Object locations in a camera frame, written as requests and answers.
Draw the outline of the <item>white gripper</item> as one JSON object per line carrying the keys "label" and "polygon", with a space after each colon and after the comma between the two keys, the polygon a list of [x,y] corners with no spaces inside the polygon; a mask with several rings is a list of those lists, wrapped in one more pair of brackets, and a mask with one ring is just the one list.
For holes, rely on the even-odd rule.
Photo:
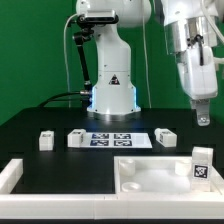
{"label": "white gripper", "polygon": [[200,64],[200,53],[197,47],[187,49],[181,54],[177,64],[181,86],[191,98],[191,108],[196,111],[197,124],[210,124],[210,100],[218,93],[216,69],[212,49],[202,48],[204,64]]}

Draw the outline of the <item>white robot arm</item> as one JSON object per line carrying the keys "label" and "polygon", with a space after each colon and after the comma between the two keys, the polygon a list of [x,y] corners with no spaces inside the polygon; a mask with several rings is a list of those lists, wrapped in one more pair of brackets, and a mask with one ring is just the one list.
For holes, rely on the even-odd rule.
{"label": "white robot arm", "polygon": [[98,53],[98,81],[87,108],[94,117],[125,119],[140,112],[130,80],[131,48],[117,32],[148,22],[155,14],[164,25],[167,52],[177,60],[180,82],[196,111],[197,123],[210,123],[210,100],[217,96],[212,48],[224,43],[217,27],[224,22],[224,0],[77,0],[77,24],[83,42],[93,38]]}

